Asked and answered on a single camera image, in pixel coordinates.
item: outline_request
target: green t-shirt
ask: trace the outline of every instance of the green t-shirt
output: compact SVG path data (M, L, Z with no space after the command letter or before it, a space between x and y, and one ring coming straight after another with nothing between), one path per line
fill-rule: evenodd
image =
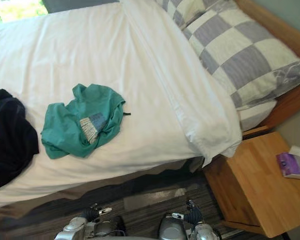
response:
M53 103L45 113L41 141L51 159L68 154L86 157L120 131L125 103L121 95L96 84L89 87L78 84L72 92L75 99L67 106ZM97 135L94 141L85 132L87 126Z

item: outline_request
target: gray and white checkered pillow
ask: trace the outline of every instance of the gray and white checkered pillow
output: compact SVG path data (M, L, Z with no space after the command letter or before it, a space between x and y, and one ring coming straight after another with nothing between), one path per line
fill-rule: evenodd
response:
M274 99L300 84L300 58L233 1L213 5L183 33L237 108Z
M155 0L179 26L185 26L219 0Z

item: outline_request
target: wooden bed frame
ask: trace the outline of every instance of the wooden bed frame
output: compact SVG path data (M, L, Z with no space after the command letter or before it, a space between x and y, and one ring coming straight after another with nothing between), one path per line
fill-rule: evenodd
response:
M242 11L285 43L300 58L300 32L298 30L289 26L252 0L235 1ZM245 131L243 133L244 138L270 131L297 113L300 110L300 85L278 97L276 100L277 104L270 115L258 127Z

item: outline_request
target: wooden nightstand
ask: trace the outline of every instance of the wooden nightstand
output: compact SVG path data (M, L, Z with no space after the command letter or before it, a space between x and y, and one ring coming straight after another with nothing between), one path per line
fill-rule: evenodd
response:
M300 179L284 178L276 160L289 149L273 132L244 140L233 157L204 168L224 225L269 238L300 225Z

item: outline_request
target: purple tissue box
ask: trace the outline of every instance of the purple tissue box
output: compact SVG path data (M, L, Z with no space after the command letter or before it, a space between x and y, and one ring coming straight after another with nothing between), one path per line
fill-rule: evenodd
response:
M292 154L283 152L276 156L276 160L284 177L300 179L300 166Z

